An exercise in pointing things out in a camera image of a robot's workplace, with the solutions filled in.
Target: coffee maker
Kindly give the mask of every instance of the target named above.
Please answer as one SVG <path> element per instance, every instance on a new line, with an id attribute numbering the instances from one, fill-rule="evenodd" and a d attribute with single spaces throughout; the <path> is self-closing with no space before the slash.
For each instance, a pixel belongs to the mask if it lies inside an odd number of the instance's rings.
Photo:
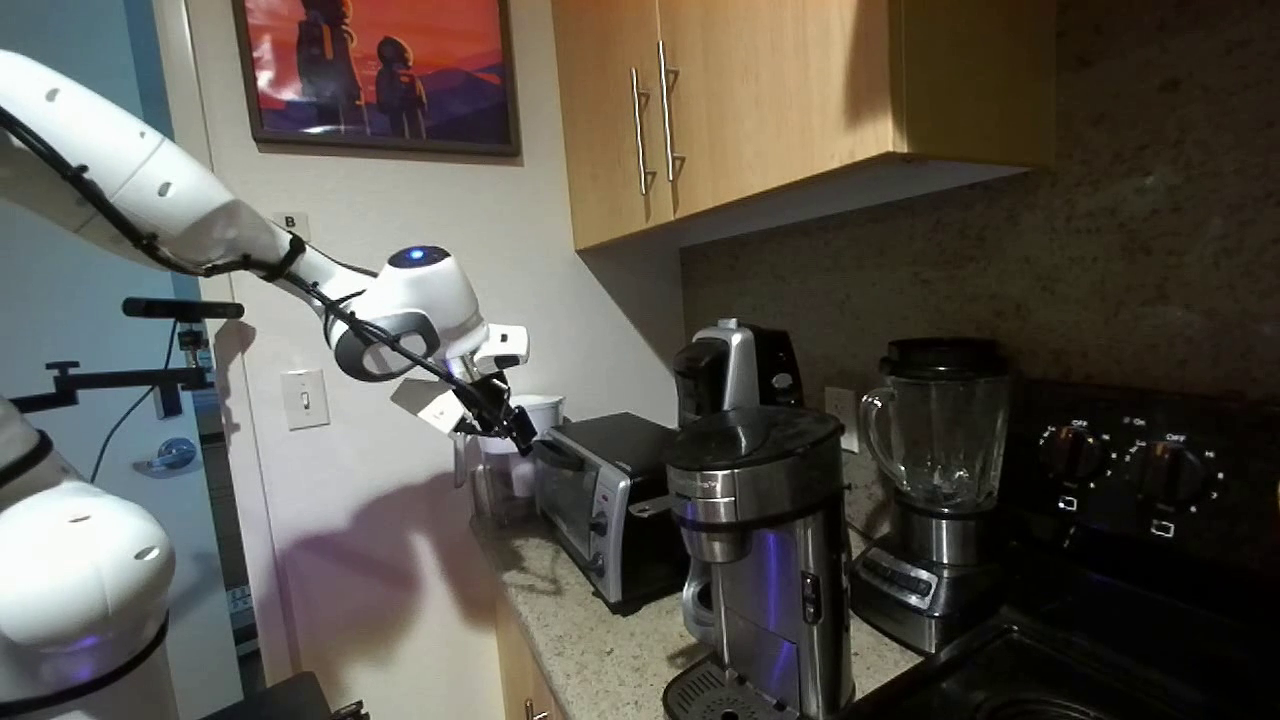
<path id="1" fill-rule="evenodd" d="M 842 423 L 775 404 L 691 421 L 669 493 L 716 620 L 716 653 L 666 689 L 669 717 L 838 720 L 853 704 Z"/>
<path id="2" fill-rule="evenodd" d="M 917 653 L 941 653 L 1000 605 L 996 500 L 1008 361 L 993 340 L 891 340 L 860 436 L 891 529 L 847 572 L 847 609 Z"/>
<path id="3" fill-rule="evenodd" d="M 678 393 L 680 393 L 680 427 L 719 416 L 731 408 L 801 408 L 801 365 L 791 354 L 791 337 L 785 327 L 746 323 L 723 315 L 680 350 L 678 357 Z M 686 628 L 699 645 L 716 645 L 716 616 L 712 616 L 712 572 L 690 549 L 690 580 L 680 588 Z"/>
<path id="4" fill-rule="evenodd" d="M 781 327 L 716 320 L 678 357 L 680 423 L 762 404 L 805 404 L 791 337 Z"/>

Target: wooden cabinet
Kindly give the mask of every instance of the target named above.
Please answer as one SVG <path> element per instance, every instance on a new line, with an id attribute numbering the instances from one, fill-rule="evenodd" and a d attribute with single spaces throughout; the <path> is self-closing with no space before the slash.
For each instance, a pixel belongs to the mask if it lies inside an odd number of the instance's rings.
<path id="1" fill-rule="evenodd" d="M 500 611 L 497 611 L 497 653 L 500 653 L 500 672 L 505 672 L 509 720 L 564 720 L 569 717 L 509 599 L 500 599 Z"/>
<path id="2" fill-rule="evenodd" d="M 576 248 L 1043 169 L 1057 0 L 556 0 Z"/>

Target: power cord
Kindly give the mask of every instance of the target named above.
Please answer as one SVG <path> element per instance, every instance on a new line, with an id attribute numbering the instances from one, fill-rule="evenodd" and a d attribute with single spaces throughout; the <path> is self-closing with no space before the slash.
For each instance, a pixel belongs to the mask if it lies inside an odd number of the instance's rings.
<path id="1" fill-rule="evenodd" d="M 168 369 L 171 365 L 171 346 L 175 346 L 175 320 L 168 323 L 168 350 L 163 350 L 163 365 L 162 369 Z M 117 440 L 117 433 L 128 423 L 128 416 L 149 399 L 149 397 L 155 397 L 155 386 L 151 387 L 143 387 L 120 416 L 117 416 L 117 423 L 108 427 L 108 436 L 101 440 L 101 447 L 95 447 L 95 459 L 93 459 L 93 472 L 87 472 L 87 484 L 95 484 L 95 472 L 105 470 L 105 457 L 108 457 L 108 447 L 113 447 L 113 440 Z"/>

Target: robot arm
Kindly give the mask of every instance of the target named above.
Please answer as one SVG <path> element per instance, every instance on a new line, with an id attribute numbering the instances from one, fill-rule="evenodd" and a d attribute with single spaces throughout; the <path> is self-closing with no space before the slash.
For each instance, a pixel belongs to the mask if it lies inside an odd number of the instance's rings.
<path id="1" fill-rule="evenodd" d="M 433 373 L 425 413 L 446 433 L 534 443 L 505 369 L 525 327 L 480 320 L 455 257 L 399 248 L 381 273 L 350 270 L 271 230 L 206 164 L 84 84 L 0 47 L 0 196 L 117 257 L 188 275 L 255 273 L 304 300 L 333 361 L 358 381 Z M 93 704 L 105 683 L 155 672 L 171 549 L 163 529 L 58 457 L 0 397 L 0 717 Z"/>
<path id="2" fill-rule="evenodd" d="M 455 257 L 415 246 L 381 273 L 340 264 L 271 230 L 133 114 L 3 47 L 0 196 L 128 262 L 188 275 L 255 273 L 322 315 L 350 375 L 425 369 L 447 386 L 430 413 L 437 427 L 534 440 L 505 386 L 505 369 L 530 357 L 530 331 L 480 320 Z"/>

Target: control knob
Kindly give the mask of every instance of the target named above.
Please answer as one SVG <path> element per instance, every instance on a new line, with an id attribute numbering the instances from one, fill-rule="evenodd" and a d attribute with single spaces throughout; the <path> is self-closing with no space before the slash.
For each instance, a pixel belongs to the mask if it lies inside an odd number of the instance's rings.
<path id="1" fill-rule="evenodd" d="M 1222 498 L 1226 472 L 1214 447 L 1192 447 L 1184 433 L 1138 440 L 1125 452 L 1127 479 L 1160 516 L 1202 511 Z"/>
<path id="2" fill-rule="evenodd" d="M 1042 433 L 1042 470 L 1043 475 L 1063 488 L 1087 488 L 1109 459 L 1109 436 L 1092 433 L 1087 421 L 1049 423 Z"/>

